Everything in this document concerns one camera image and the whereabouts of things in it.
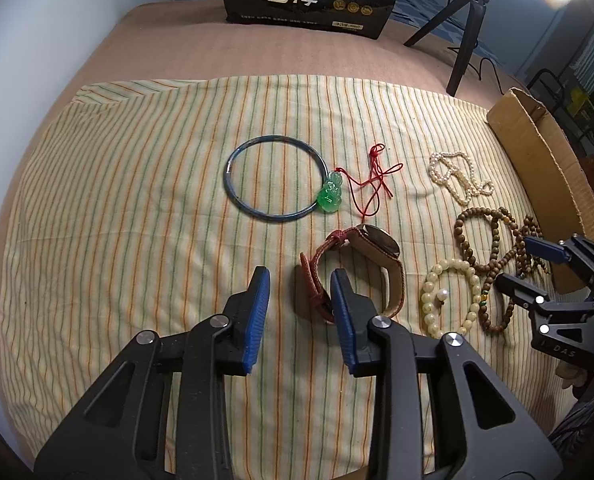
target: silver bolt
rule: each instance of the silver bolt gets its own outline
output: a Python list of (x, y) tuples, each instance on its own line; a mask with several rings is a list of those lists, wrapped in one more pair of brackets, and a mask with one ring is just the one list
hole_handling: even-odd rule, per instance
[(155, 333), (152, 330), (142, 330), (137, 334), (136, 339), (140, 345), (149, 345), (155, 340)]
[(215, 328), (224, 328), (231, 320), (223, 314), (211, 317), (211, 326)]
[(450, 346), (462, 346), (464, 344), (464, 338), (456, 332), (449, 332), (443, 337)]
[(392, 323), (391, 319), (386, 316), (375, 316), (372, 321), (377, 328), (388, 328)]

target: striped tablecloth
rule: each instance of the striped tablecloth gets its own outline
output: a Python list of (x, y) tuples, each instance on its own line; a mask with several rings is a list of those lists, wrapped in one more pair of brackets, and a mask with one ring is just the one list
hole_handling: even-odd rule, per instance
[[(485, 114), (440, 94), (326, 76), (82, 88), (32, 152), (6, 239), (2, 386), (32, 452), (139, 330), (189, 330), (220, 312), (263, 265), (272, 286), (260, 358), (252, 375), (227, 381), (236, 477), (326, 479), (366, 463), (373, 382), (347, 374), (335, 328), (311, 316), (298, 267), (300, 251), (312, 254), (332, 230), (359, 223), (359, 215), (345, 191), (336, 214), (286, 224), (251, 219), (227, 199), (223, 165), (245, 140), (279, 134), (309, 143), (329, 167), (365, 177), (367, 152), (383, 142), (382, 166), (404, 167), (387, 178), (394, 197), (381, 200), (373, 222), (402, 249), (407, 297), (397, 320), (421, 333), (421, 283), (434, 263), (458, 255), (452, 225), (461, 210), (427, 176), (430, 154), (464, 150), (480, 178), (493, 180), (493, 196), (473, 205), (504, 205), (516, 218), (532, 211)], [(245, 201), (271, 212), (302, 208), (321, 185), (308, 156), (285, 144), (248, 150), (234, 180)], [(488, 224), (469, 221), (466, 232), (477, 258), (487, 259)], [(510, 244), (504, 232), (501, 252)], [(383, 306), (379, 269), (341, 250), (327, 254), (320, 274), (327, 282), (339, 266), (355, 290)], [(542, 276), (537, 283), (552, 292)], [(442, 276), (442, 285), (451, 296), (440, 323), (455, 329), (468, 312), (469, 287), (456, 274)], [(494, 292), (493, 316), (501, 317), (500, 302)], [(570, 406), (555, 361), (530, 349), (521, 309), (503, 336), (475, 326), (468, 339), (545, 430)], [(425, 393), (423, 413), (425, 463), (432, 468)], [(170, 468), (171, 431), (169, 439)]]

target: white pearl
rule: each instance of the white pearl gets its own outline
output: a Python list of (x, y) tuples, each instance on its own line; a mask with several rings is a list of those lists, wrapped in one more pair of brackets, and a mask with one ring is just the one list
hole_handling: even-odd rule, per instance
[(448, 290), (445, 288), (440, 288), (437, 291), (437, 300), (446, 301), (447, 299), (448, 299)]

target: green bead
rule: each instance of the green bead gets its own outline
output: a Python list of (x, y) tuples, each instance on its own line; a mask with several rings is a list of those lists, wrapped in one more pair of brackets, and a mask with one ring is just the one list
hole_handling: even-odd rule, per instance
[(317, 194), (317, 203), (327, 213), (334, 213), (341, 205), (342, 178), (339, 171), (328, 174), (320, 192)]

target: tripod leg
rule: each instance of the tripod leg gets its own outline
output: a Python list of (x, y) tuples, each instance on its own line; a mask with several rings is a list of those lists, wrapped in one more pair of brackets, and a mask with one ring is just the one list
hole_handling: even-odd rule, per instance
[(466, 73), (468, 63), (471, 60), (472, 51), (475, 49), (475, 44), (477, 43), (477, 36), (480, 34), (480, 28), (482, 28), (485, 13), (486, 6), (483, 3), (477, 0), (471, 0), (471, 9), (468, 12), (468, 19), (466, 20), (466, 27), (464, 28), (462, 43), (460, 44), (457, 59), (453, 65), (451, 78), (446, 87), (446, 92), (450, 96), (455, 96), (457, 87)]
[(424, 36), (426, 36), (430, 31), (437, 28), (441, 23), (445, 22), (448, 18), (450, 18), (455, 12), (461, 9), (463, 6), (467, 5), (468, 2), (471, 0), (453, 0), (447, 6), (445, 6), (442, 10), (437, 12), (434, 18), (432, 18), (426, 25), (424, 25), (420, 30), (418, 30), (415, 34), (413, 34), (406, 43), (405, 46), (413, 46), (419, 40), (421, 40)]

